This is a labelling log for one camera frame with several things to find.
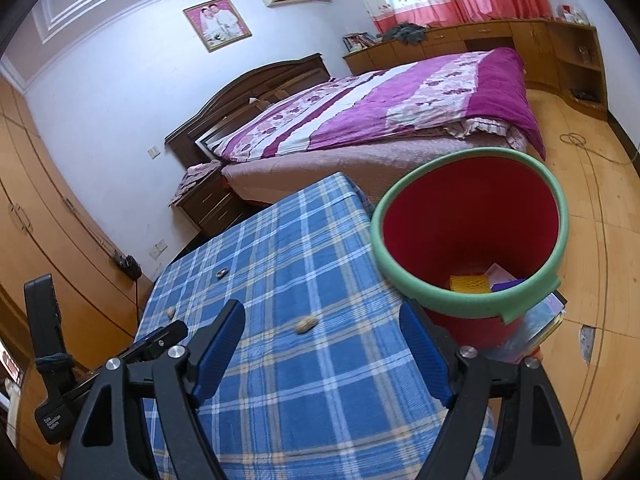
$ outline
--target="white wall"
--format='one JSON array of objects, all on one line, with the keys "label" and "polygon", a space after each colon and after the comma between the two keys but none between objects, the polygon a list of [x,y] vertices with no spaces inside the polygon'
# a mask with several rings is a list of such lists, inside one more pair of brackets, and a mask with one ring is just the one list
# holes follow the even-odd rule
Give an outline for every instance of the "white wall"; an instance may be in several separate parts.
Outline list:
[{"label": "white wall", "polygon": [[[274,9],[232,0],[253,36],[209,53],[182,13],[204,1],[161,0],[111,23],[50,65],[26,95],[79,200],[151,278],[196,234],[167,207],[184,169],[164,137],[252,68],[321,52],[333,76],[347,75],[341,36],[366,24],[354,0]],[[151,146],[162,151],[154,160]],[[168,249],[154,261],[148,253],[162,238]]]},{"label": "white wall", "polygon": [[640,142],[640,55],[604,0],[550,0],[584,10],[598,29],[604,58],[609,110],[637,146]]}]

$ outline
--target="wardrobe handle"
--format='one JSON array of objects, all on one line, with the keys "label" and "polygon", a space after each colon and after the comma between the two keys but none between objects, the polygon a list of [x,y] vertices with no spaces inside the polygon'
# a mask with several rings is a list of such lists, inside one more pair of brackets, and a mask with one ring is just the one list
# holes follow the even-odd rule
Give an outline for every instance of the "wardrobe handle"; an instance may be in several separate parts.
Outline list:
[{"label": "wardrobe handle", "polygon": [[29,217],[27,216],[26,211],[22,209],[19,204],[17,203],[14,204],[13,202],[9,202],[9,212],[13,213],[14,216],[18,219],[18,222],[20,222],[20,231],[27,231],[28,233],[33,233],[33,226],[31,225],[31,221],[29,220]]}]

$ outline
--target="nightstand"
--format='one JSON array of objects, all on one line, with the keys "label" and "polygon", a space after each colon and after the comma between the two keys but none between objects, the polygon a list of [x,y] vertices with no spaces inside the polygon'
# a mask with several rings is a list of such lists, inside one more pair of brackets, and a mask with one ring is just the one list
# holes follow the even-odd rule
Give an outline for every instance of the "nightstand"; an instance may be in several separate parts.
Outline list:
[{"label": "nightstand", "polygon": [[253,208],[224,186],[219,171],[211,173],[175,203],[207,237],[218,236],[248,218]]}]

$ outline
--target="trash can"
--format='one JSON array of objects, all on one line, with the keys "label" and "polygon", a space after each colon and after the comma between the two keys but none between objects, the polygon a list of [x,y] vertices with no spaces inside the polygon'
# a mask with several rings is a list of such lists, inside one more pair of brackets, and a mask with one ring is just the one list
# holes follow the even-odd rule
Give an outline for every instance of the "trash can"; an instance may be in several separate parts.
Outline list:
[{"label": "trash can", "polygon": [[[459,344],[497,346],[560,284],[566,201],[543,164],[507,148],[475,148],[429,162],[378,204],[372,250],[383,275],[431,311]],[[525,280],[485,294],[448,290],[451,276],[499,264]]]}]

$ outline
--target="wooden floor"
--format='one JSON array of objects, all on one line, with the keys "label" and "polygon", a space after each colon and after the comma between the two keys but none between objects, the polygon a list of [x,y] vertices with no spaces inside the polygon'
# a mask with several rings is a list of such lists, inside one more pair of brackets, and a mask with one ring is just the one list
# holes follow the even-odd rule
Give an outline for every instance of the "wooden floor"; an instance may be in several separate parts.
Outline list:
[{"label": "wooden floor", "polygon": [[[559,139],[576,132],[591,149],[629,162],[607,123],[546,92],[529,91],[528,97],[545,141],[546,166],[562,185],[570,213],[559,289],[568,300],[566,318],[543,344],[543,363],[584,479],[599,480],[640,422],[640,178],[632,166],[593,153],[592,167],[584,150]],[[583,325],[595,327],[589,363],[580,353]]]}]

